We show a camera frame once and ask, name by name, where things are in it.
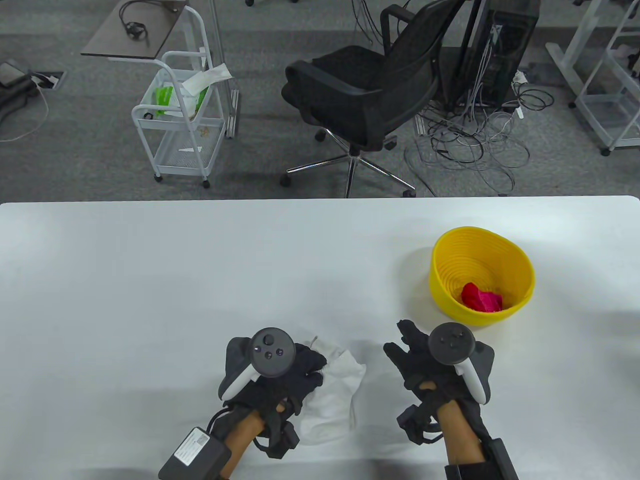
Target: chair backrest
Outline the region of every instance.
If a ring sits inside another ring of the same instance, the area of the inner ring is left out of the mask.
[[[442,39],[465,0],[436,0],[401,32],[369,88],[383,90],[380,117],[387,130],[414,117],[433,98],[440,79]]]

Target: dark tabletop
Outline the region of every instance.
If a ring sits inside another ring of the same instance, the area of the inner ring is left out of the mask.
[[[147,27],[146,37],[143,35],[140,40],[133,40],[127,35],[118,16],[120,6],[126,1],[120,0],[118,2],[91,41],[80,52],[81,55],[152,60],[160,53],[187,5],[186,0],[165,0],[170,8],[177,9],[175,13],[162,6],[148,3],[129,5],[124,13],[125,23],[140,22]]]

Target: black office chair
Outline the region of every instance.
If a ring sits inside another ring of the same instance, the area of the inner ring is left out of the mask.
[[[297,61],[286,70],[282,97],[300,111],[305,123],[322,127],[345,151],[329,160],[289,168],[280,177],[291,185],[292,173],[349,161],[344,193],[348,198],[358,163],[395,180],[415,196],[415,187],[361,156],[379,152],[388,134],[412,119],[438,90],[442,38],[465,0],[436,0],[413,14],[392,5],[380,15],[385,54],[355,45],[320,58]],[[391,44],[390,21],[407,25]]]

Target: chair base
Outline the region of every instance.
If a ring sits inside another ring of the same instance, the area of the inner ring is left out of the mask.
[[[376,165],[375,163],[373,163],[372,161],[366,159],[365,157],[363,157],[360,154],[360,151],[357,150],[356,148],[350,147],[342,138],[336,137],[336,135],[334,135],[333,133],[331,133],[329,130],[327,129],[321,129],[320,131],[318,131],[318,133],[316,133],[316,140],[317,141],[323,141],[325,135],[322,134],[325,133],[326,135],[329,135],[337,144],[338,146],[345,151],[344,154],[339,155],[337,157],[333,157],[333,158],[329,158],[328,160],[322,160],[319,162],[313,162],[313,163],[307,163],[305,165],[300,165],[294,168],[289,168],[287,170],[287,172],[282,175],[280,177],[280,185],[282,185],[283,187],[288,187],[291,185],[291,177],[290,175],[294,174],[294,173],[299,173],[299,172],[304,172],[306,170],[311,170],[313,168],[320,168],[320,167],[324,167],[324,166],[329,166],[329,165],[336,165],[338,163],[342,163],[342,162],[348,162],[349,163],[349,175],[347,176],[347,184],[344,190],[344,198],[349,198],[349,195],[351,194],[351,185],[353,184],[353,176],[355,174],[355,170],[356,167],[359,164],[364,165],[367,168],[370,168],[371,170],[373,170],[376,173],[379,173],[380,175],[387,177],[391,180],[393,180],[394,182],[402,185],[403,187],[406,188],[406,190],[403,192],[403,197],[415,197],[415,187],[412,186],[411,184],[405,182],[403,179],[396,177],[393,173],[391,173],[390,171],[382,168],[380,165]]]

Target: chair armrest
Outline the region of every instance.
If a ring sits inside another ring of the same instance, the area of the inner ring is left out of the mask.
[[[385,55],[391,50],[391,32],[389,17],[395,17],[398,21],[409,23],[415,17],[415,14],[409,12],[406,8],[399,5],[390,5],[386,7],[380,14],[380,27],[382,28],[382,44],[385,48]]]
[[[292,84],[295,84],[295,79],[289,77],[290,72],[296,72],[297,74],[303,75],[314,83],[322,84],[323,86],[348,97],[358,97],[361,95],[370,95],[372,93],[381,92],[381,90],[364,90],[363,88],[350,85],[324,70],[321,70],[312,63],[303,60],[295,61],[289,65],[285,71],[287,74],[287,80]]]

